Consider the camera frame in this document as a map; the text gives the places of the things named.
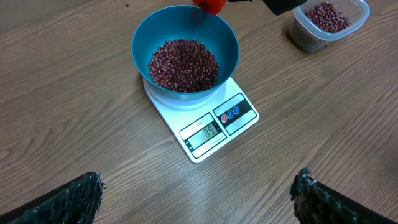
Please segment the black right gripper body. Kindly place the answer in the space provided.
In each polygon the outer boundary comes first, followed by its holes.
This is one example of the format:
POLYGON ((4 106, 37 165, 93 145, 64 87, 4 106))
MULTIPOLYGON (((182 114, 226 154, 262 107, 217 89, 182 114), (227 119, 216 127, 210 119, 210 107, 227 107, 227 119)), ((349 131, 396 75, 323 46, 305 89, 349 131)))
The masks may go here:
POLYGON ((276 16, 305 4, 307 0, 261 0, 276 16))

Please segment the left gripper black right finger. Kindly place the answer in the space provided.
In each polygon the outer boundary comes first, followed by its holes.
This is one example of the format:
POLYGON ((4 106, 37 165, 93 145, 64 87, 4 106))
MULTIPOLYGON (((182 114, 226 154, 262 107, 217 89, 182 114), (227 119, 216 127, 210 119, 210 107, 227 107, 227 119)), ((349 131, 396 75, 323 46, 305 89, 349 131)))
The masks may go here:
POLYGON ((397 224, 311 178, 306 167, 294 177, 290 199, 301 224, 397 224))

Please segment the red plastic measuring scoop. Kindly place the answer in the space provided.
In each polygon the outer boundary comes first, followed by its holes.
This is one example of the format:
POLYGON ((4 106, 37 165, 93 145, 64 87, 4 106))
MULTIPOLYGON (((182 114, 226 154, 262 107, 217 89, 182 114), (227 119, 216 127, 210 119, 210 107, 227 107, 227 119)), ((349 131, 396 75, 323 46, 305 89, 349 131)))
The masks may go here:
POLYGON ((217 15, 222 10, 227 0, 192 0, 192 2, 202 11, 217 15))

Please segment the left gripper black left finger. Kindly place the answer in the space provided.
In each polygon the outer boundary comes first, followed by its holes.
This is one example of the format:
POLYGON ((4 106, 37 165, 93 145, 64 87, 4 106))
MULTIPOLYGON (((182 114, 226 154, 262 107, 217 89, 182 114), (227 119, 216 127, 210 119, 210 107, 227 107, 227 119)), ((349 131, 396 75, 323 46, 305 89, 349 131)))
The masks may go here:
POLYGON ((1 215, 1 223, 92 224, 106 184, 87 172, 30 202, 1 215))

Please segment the blue plastic bowl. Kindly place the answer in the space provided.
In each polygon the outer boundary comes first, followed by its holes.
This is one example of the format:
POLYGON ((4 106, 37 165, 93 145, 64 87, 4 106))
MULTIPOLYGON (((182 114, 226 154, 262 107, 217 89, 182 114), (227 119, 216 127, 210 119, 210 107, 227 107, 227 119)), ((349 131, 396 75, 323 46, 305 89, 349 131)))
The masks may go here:
POLYGON ((160 96, 175 100, 197 100, 215 92, 235 72, 239 62, 239 42, 230 25, 220 16, 189 5, 168 6, 147 16, 137 27, 131 42, 131 55, 137 70, 160 96), (155 50, 168 40, 197 40, 215 54, 220 66, 217 81, 209 90, 184 93, 165 89, 149 73, 155 50))

